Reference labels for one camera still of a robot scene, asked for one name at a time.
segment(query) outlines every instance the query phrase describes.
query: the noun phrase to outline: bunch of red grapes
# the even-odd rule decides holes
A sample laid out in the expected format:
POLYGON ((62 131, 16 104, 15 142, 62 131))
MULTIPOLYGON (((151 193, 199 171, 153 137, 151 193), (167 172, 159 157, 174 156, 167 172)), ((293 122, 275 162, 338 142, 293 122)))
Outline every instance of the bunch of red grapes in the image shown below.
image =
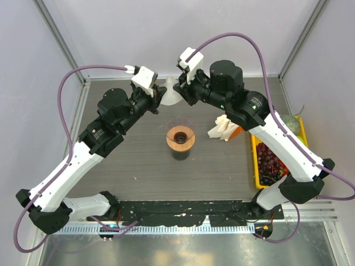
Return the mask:
POLYGON ((281 179, 283 163, 264 143, 256 146, 256 152, 260 184, 270 186, 276 183, 281 179))

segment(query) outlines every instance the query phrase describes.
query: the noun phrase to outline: white wall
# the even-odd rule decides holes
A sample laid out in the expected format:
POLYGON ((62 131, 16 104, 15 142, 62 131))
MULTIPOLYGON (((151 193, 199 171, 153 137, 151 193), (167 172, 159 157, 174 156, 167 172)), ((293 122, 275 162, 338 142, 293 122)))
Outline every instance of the white wall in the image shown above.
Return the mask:
MULTIPOLYGON (((61 161, 65 139, 57 111, 57 87, 70 70, 34 3, 3 0, 0 8, 0 264, 24 265, 12 232, 22 210, 15 198, 31 189, 61 161)), ((70 124, 80 84, 70 78, 63 93, 70 124)), ((33 230, 24 219, 20 242, 29 248, 33 230)))
MULTIPOLYGON (((310 147, 336 162, 335 170, 355 182, 355 2, 330 1, 285 77, 293 112, 302 113, 310 147)), ((353 191, 327 177, 323 194, 353 191)), ((355 201, 337 202, 336 211, 355 250, 355 201)))
MULTIPOLYGON (((188 47, 224 32, 249 35, 261 48, 268 74, 280 73, 317 0, 46 0, 71 50, 84 64, 146 65, 160 76, 188 47)), ((229 37, 204 49, 205 69, 232 59, 248 76, 261 75, 253 48, 229 37)), ((94 78, 128 76, 89 70, 94 78)))

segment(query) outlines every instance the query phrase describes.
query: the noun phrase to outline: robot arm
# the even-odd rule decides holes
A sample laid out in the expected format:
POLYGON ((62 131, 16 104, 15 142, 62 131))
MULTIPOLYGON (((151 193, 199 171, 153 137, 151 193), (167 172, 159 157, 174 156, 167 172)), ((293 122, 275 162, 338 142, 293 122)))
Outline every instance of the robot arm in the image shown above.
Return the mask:
MULTIPOLYGON (((123 89, 111 89, 98 102, 99 117, 79 135, 73 148, 73 159, 60 176, 34 201, 29 217, 46 234, 53 234, 69 221, 88 216, 112 219, 119 204, 109 192, 93 197, 65 198, 75 184, 95 165, 106 158, 122 141, 123 135, 147 112, 158 114, 166 89, 157 87, 157 74, 148 68, 132 68, 133 89, 128 99, 123 89)), ((54 171, 31 190, 20 190, 17 200, 25 207, 38 191, 66 164, 65 158, 54 171)))
MULTIPOLYGON (((258 137, 290 170, 291 174, 286 178, 257 193, 253 199, 257 203, 253 211, 256 214, 262 213, 287 201, 301 204, 319 195, 324 185, 322 179, 327 173, 314 166, 278 128, 270 114, 267 99, 257 91, 244 89, 241 68, 228 60, 214 62, 210 66, 208 77, 201 69, 203 61, 201 53, 198 52, 186 62, 193 51, 194 49, 187 48, 179 58, 177 66, 183 73, 174 90, 191 106, 201 100, 225 111, 233 123, 258 137)), ((275 112, 275 115, 283 124, 279 114, 275 112)), ((334 168, 332 160, 323 160, 312 153, 288 129, 287 134, 291 135, 318 164, 331 170, 334 168)))

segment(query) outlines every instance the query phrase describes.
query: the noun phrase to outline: yellow container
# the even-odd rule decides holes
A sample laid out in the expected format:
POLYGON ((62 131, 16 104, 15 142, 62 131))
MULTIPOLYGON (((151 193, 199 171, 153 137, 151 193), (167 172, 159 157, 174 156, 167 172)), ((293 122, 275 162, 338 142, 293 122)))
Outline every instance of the yellow container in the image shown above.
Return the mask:
MULTIPOLYGON (((305 132, 305 127, 303 125, 303 121, 302 118, 300 118, 298 115, 295 115, 295 118, 297 118, 301 124, 301 131, 298 134, 300 137, 302 137, 305 141, 306 146, 308 147, 308 142, 307 142, 307 137, 306 137, 306 132, 305 132)), ((254 135, 250 135, 251 136, 251 146, 252 146, 252 153, 253 153, 253 160, 254 160, 254 178, 255 178, 255 187, 260 190, 262 188, 266 188, 268 186, 263 186, 260 184, 260 180, 259 180, 259 170, 257 168, 257 153, 256 153, 256 146, 261 143, 262 141, 259 140, 257 137, 255 137, 254 135)))

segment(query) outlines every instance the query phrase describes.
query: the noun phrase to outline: gray tabletop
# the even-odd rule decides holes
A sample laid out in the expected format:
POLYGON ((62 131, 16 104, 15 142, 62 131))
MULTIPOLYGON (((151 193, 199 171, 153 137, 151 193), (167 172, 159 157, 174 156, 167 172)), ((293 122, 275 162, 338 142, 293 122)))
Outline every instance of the gray tabletop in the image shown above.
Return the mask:
MULTIPOLYGON (((279 113, 287 113, 277 78, 269 78, 272 100, 279 113)), ((111 88, 131 92, 129 81, 93 81, 80 131, 97 115, 97 102, 111 88)), ((245 88, 265 93, 261 78, 246 78, 245 88)), ((69 197, 110 191, 120 200, 250 200, 256 193, 250 134, 231 141, 210 139, 207 132, 223 114, 217 108, 181 101, 160 106, 159 115, 147 112, 105 160, 91 169, 71 190, 69 197), (177 161, 166 143, 166 124, 186 117, 194 124, 196 142, 190 156, 177 161)))

